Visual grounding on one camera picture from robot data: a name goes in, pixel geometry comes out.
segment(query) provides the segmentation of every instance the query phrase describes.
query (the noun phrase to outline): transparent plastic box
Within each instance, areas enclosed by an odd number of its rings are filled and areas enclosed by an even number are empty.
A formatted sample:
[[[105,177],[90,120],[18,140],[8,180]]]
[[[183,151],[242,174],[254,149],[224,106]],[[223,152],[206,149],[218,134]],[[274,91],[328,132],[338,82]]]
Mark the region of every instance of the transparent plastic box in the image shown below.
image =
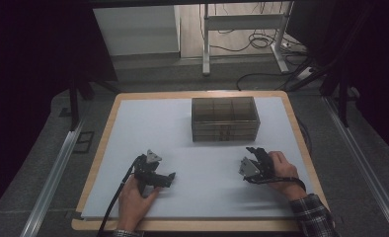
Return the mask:
[[[193,98],[193,141],[256,140],[260,127],[253,97]]]

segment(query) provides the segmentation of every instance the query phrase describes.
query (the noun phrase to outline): black cable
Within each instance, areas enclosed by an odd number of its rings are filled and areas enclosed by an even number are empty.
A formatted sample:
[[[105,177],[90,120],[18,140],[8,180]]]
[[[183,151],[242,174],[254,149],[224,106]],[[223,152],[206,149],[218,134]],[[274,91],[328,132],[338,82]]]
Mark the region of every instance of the black cable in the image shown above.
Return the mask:
[[[225,9],[225,4],[222,4],[222,8],[223,8],[223,10],[226,12],[226,15],[229,15],[229,13],[226,11],[226,9]]]
[[[293,44],[303,45],[303,43],[301,43],[301,42],[295,42],[295,41],[286,39],[285,37],[283,37],[283,39],[286,40],[287,42],[290,42],[290,43],[293,43]]]
[[[132,165],[127,170],[127,173],[124,176],[123,180],[121,180],[120,185],[118,186],[117,191],[116,191],[114,197],[112,198],[112,201],[109,204],[108,209],[106,210],[106,214],[105,214],[105,217],[103,218],[102,224],[100,225],[99,232],[97,233],[97,237],[102,237],[103,231],[105,229],[106,222],[108,221],[108,218],[109,218],[109,215],[111,214],[112,208],[114,207],[115,202],[116,202],[118,196],[120,195],[121,189],[123,188],[123,186],[126,183],[127,179],[129,179],[129,176],[131,175],[133,167],[135,166],[135,163],[138,160],[138,158],[136,158],[133,161]]]
[[[280,2],[280,9],[278,9],[278,12],[281,13],[281,7],[283,6],[283,2]]]
[[[290,56],[307,56],[307,55],[301,55],[301,54],[295,55],[295,54],[290,54],[290,55],[286,55],[286,56],[284,57],[284,60],[285,60],[287,63],[289,63],[290,65],[299,66],[300,64],[302,64],[302,62],[301,62],[301,63],[293,63],[292,61],[289,60],[289,57],[290,57]]]
[[[285,53],[291,53],[291,54],[298,54],[298,55],[309,55],[309,56],[312,56],[311,53],[307,52],[307,51],[292,51],[292,50],[289,50],[285,47],[281,47],[280,48],[280,51],[282,52],[285,52]]]
[[[235,83],[235,85],[237,86],[237,89],[238,91],[241,91],[241,88],[239,86],[239,83],[246,77],[249,77],[249,76],[286,76],[286,75],[290,75],[292,74],[293,72],[290,72],[290,73],[285,73],[285,74],[271,74],[271,73],[249,73],[249,74],[246,74],[240,78],[238,78],[237,82]]]
[[[218,12],[217,12],[217,10],[216,10],[216,3],[214,4],[214,9],[215,9],[215,16],[217,16],[218,15]],[[220,34],[229,34],[229,33],[232,33],[234,30],[230,30],[230,31],[226,31],[226,32],[221,32],[221,31],[218,31]]]
[[[202,28],[202,24],[201,24],[201,10],[200,10],[200,7],[201,7],[201,5],[199,4],[198,5],[198,19],[199,19],[199,23],[200,23],[201,38],[204,39],[203,28]],[[234,30],[230,30],[230,31],[224,32],[224,33],[220,32],[220,33],[221,34],[228,34],[228,33],[231,33],[231,32],[234,32]],[[275,35],[276,34],[277,34],[277,31],[274,32],[274,35],[272,37],[269,37],[266,34],[256,33],[256,30],[254,30],[254,32],[251,35],[249,35],[249,43],[246,46],[244,46],[244,47],[242,47],[240,49],[231,49],[231,48],[226,48],[226,47],[222,47],[222,46],[218,46],[218,45],[210,45],[209,47],[220,48],[220,49],[223,49],[223,50],[233,51],[233,52],[243,51],[247,47],[249,47],[250,45],[252,47],[254,47],[254,48],[260,49],[260,48],[268,47],[272,43],[274,43],[274,39],[275,39]],[[258,45],[258,44],[255,43],[255,41],[264,41],[266,44],[265,45]]]
[[[255,184],[255,185],[265,185],[265,184],[277,183],[277,182],[294,182],[294,183],[298,184],[303,189],[303,191],[306,192],[305,184],[296,177],[278,177],[278,176],[275,176],[274,178],[271,178],[268,180],[262,180],[262,181],[255,181],[255,180],[250,179],[248,182]]]
[[[257,4],[256,4],[256,7],[254,7],[253,8],[253,11],[251,11],[251,14],[253,14],[254,13],[254,10],[256,10],[256,8],[259,6],[259,4],[261,4],[260,2],[258,2]]]
[[[278,86],[277,88],[275,88],[275,90],[280,90],[280,88],[282,88],[282,91],[285,90],[285,87],[287,85],[287,83],[289,81],[291,81],[293,78],[295,78],[297,76],[297,73],[298,72],[301,72],[303,69],[305,69],[310,63],[312,62],[312,59],[310,60],[310,57],[307,56],[307,58],[293,71],[293,72],[289,72],[289,73],[281,73],[281,74],[271,74],[271,73],[249,73],[249,74],[246,74],[242,77],[240,77],[237,82],[235,83],[236,87],[237,87],[237,90],[238,91],[241,91],[241,88],[239,86],[239,83],[245,79],[246,77],[249,77],[249,76],[286,76],[286,75],[290,75],[289,78],[287,78],[287,80],[281,84],[280,86]]]
[[[313,58],[307,56],[306,59],[296,68],[296,70],[291,73],[291,75],[289,76],[289,78],[287,78],[287,80],[281,84],[280,86],[278,86],[277,88],[275,88],[275,90],[281,90],[281,91],[286,91],[286,86],[287,84],[296,78],[296,76],[298,75],[298,72],[302,72],[306,67],[308,67],[308,65],[310,65],[313,61]]]
[[[265,8],[266,8],[266,2],[262,2],[261,4],[263,4],[262,6],[262,9],[260,9],[260,13],[263,14],[265,12]]]
[[[274,2],[272,2],[272,6],[271,6],[271,12],[272,12],[272,7],[274,6]]]
[[[308,127],[303,123],[298,116],[296,116],[296,120],[298,121],[299,124],[299,129],[302,132],[302,136],[305,138],[305,144],[306,147],[308,148],[308,152],[311,155],[312,154],[312,141],[311,141],[311,136],[309,135]]]

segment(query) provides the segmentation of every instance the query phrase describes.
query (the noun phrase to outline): plaid shirt sleeve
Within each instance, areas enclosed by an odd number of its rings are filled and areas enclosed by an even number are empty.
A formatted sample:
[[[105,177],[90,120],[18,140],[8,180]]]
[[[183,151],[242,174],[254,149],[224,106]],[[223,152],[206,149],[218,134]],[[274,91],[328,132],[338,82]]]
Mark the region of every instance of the plaid shirt sleeve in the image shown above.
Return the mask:
[[[330,211],[321,203],[317,195],[308,195],[308,197],[291,201],[290,207],[305,236],[340,237],[334,229]]]

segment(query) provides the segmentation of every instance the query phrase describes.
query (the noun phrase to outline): wooden table border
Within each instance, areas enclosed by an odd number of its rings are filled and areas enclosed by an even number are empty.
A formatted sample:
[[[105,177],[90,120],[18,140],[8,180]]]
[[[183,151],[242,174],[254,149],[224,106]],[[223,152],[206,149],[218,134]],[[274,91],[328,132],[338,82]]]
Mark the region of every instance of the wooden table border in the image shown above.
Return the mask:
[[[281,91],[192,91],[192,92],[155,92],[155,93],[124,93],[117,95],[111,113],[106,123],[95,159],[90,169],[82,195],[77,204],[76,212],[81,213],[97,178],[102,163],[109,137],[114,126],[117,110],[123,100],[160,100],[160,99],[190,99],[190,98],[214,98],[214,97],[280,97],[292,126],[293,133],[299,146],[300,154],[309,179],[312,183],[314,194],[318,195],[321,202],[328,207],[327,200],[322,191],[318,176],[312,164],[308,149],[300,131],[298,122],[289,102],[287,94]],[[98,230],[101,220],[73,219],[71,226],[75,230]],[[110,220],[105,229],[114,230],[117,222]],[[137,227],[142,231],[298,231],[295,220],[251,219],[251,220],[205,220],[205,219],[167,219],[167,220],[142,220]]]

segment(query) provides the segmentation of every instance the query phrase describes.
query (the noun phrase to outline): black wall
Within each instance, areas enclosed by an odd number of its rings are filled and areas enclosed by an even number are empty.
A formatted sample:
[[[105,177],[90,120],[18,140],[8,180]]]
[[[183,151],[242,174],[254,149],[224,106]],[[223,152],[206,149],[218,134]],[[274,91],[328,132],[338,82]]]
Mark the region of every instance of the black wall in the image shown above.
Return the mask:
[[[389,1],[374,5],[346,65],[357,107],[389,144]]]
[[[0,1],[0,197],[28,156],[52,98],[72,78],[116,80],[93,11]]]
[[[303,42],[318,64],[327,65],[339,52],[364,2],[296,1],[286,32]],[[346,71],[350,86],[360,94],[358,109],[389,145],[389,0],[369,2],[373,10],[344,68],[336,70]]]

